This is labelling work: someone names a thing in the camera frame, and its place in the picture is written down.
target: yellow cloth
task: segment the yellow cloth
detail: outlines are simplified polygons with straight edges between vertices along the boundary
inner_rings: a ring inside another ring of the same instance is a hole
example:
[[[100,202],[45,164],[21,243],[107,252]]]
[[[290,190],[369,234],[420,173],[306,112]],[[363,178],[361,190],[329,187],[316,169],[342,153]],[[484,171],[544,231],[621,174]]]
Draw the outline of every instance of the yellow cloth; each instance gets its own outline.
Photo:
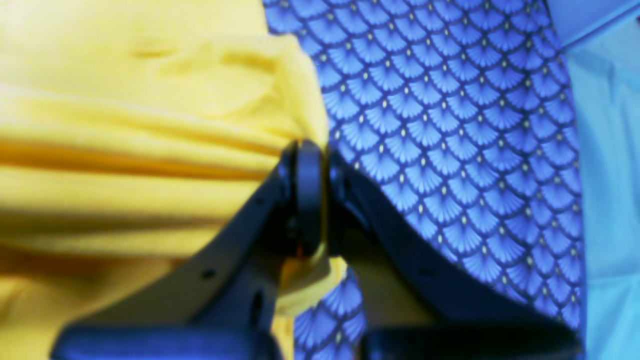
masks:
[[[314,66],[260,0],[0,1],[0,359],[209,242],[292,139],[327,141]],[[341,279],[283,273],[273,331]]]

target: wrinkled fabric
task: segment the wrinkled fabric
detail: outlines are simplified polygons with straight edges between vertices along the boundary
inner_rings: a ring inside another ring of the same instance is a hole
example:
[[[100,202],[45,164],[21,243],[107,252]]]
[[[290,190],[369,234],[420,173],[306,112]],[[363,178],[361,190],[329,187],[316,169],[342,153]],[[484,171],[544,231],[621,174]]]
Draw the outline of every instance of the wrinkled fabric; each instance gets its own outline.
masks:
[[[567,54],[582,146],[590,359],[640,353],[640,24]]]
[[[548,1],[560,43],[566,50],[588,46],[640,13],[638,0]]]
[[[264,4],[316,64],[331,146],[453,263],[583,329],[579,143],[544,2]],[[366,329],[356,277],[295,329],[297,359],[350,359]]]
[[[291,140],[327,142],[319,89],[258,1],[1,2],[0,359],[45,359],[211,241]],[[287,353],[343,277],[323,249],[285,265]]]

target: screw hole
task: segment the screw hole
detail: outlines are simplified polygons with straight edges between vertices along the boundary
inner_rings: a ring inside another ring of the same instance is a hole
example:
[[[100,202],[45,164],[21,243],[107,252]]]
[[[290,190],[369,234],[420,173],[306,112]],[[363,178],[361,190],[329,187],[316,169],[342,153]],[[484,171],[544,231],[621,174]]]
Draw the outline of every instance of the screw hole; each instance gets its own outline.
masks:
[[[201,274],[202,280],[209,280],[216,276],[216,271],[214,269],[204,270]]]

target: fan scale pattern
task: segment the fan scale pattern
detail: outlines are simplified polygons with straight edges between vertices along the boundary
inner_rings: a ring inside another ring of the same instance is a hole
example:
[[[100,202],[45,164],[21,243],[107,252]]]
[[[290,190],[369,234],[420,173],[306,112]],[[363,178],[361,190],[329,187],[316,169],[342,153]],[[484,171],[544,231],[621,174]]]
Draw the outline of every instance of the fan scale pattern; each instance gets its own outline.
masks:
[[[572,91],[539,0],[264,0],[313,58],[332,145],[476,279],[581,323]],[[351,359],[351,272],[296,320],[296,359]]]

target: light blue fabric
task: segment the light blue fabric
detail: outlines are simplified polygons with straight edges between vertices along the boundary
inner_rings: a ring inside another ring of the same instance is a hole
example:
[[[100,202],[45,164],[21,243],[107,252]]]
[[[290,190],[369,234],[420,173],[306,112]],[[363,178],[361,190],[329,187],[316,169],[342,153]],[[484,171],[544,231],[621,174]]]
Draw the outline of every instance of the light blue fabric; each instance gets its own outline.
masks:
[[[560,43],[588,44],[640,11],[640,0],[547,0]]]
[[[640,354],[640,24],[569,51],[581,149],[587,355]]]

